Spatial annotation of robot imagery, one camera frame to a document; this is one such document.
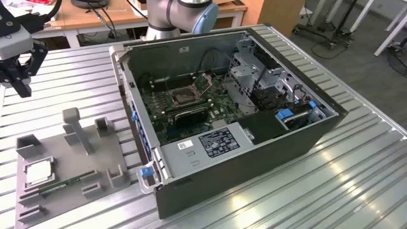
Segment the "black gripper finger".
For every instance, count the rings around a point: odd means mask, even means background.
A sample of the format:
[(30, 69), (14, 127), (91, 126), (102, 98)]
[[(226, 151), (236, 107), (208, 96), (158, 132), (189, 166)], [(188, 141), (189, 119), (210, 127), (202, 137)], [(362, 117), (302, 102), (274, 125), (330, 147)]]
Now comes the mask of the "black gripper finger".
[(21, 98), (30, 97), (30, 77), (35, 75), (47, 53), (45, 42), (33, 40), (33, 47), (27, 53), (30, 57), (23, 64), (14, 60), (11, 86)]

